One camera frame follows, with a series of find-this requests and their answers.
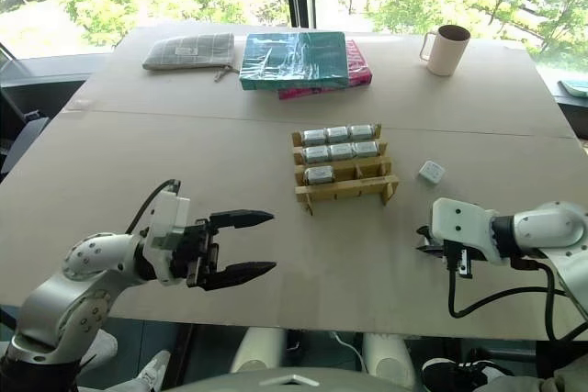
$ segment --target teal book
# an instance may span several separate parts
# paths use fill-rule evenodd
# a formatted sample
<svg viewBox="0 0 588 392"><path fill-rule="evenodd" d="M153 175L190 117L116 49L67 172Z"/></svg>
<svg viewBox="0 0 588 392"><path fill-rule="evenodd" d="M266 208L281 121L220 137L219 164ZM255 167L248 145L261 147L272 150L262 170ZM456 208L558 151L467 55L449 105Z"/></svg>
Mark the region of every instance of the teal book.
<svg viewBox="0 0 588 392"><path fill-rule="evenodd" d="M249 34L239 80L244 90L347 87L343 32Z"/></svg>

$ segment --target mug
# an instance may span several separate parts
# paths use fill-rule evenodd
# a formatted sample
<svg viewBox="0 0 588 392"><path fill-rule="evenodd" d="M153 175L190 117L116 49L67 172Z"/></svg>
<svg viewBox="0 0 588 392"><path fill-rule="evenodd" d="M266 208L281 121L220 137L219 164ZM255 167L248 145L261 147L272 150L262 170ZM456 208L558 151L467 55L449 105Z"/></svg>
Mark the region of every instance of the mug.
<svg viewBox="0 0 588 392"><path fill-rule="evenodd" d="M435 36L435 42L430 54L425 55L424 47L429 35ZM435 75L451 75L468 46L469 37L469 31L465 28L458 25L443 25L437 32L431 31L424 35L419 57L427 62L427 69Z"/></svg>

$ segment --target small white box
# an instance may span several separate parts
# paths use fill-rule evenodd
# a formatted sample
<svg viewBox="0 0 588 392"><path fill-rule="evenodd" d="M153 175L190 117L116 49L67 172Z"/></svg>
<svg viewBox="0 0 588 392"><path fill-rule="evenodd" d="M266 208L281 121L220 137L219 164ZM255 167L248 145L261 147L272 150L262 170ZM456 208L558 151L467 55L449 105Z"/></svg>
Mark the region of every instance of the small white box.
<svg viewBox="0 0 588 392"><path fill-rule="evenodd" d="M427 161L419 170L419 175L433 184L439 184L441 178L445 174L445 169L436 162Z"/></svg>

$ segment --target mug handle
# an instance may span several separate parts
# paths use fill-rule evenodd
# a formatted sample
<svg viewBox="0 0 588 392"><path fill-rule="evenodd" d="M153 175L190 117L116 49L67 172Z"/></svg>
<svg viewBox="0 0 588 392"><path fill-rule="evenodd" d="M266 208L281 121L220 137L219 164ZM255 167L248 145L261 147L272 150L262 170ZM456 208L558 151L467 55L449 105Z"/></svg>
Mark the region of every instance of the mug handle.
<svg viewBox="0 0 588 392"><path fill-rule="evenodd" d="M429 56L431 55L431 54L426 54L426 55L424 55L424 54L423 54L423 52L424 52L424 47L426 46L426 41L428 40L428 38L429 38L429 35L436 36L436 35L437 35L437 33L436 33L435 31L429 31L429 32L427 32L427 33L424 35L424 40L423 40L423 47L421 48L421 52L419 52L419 58L420 58L421 60L424 60L425 62L428 62L428 61L429 61Z"/></svg>

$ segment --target pink book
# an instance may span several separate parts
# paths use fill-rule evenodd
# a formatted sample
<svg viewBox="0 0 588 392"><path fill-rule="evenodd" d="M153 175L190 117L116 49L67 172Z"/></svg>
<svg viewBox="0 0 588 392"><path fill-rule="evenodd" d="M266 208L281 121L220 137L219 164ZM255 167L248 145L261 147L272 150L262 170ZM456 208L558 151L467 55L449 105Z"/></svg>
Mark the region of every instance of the pink book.
<svg viewBox="0 0 588 392"><path fill-rule="evenodd" d="M345 42L347 50L347 69L349 70L349 85L347 87L361 86L371 83L371 71L366 59L353 40ZM323 92L340 91L336 87L305 87L294 89L281 89L277 91L280 100L288 100L297 96L322 94Z"/></svg>

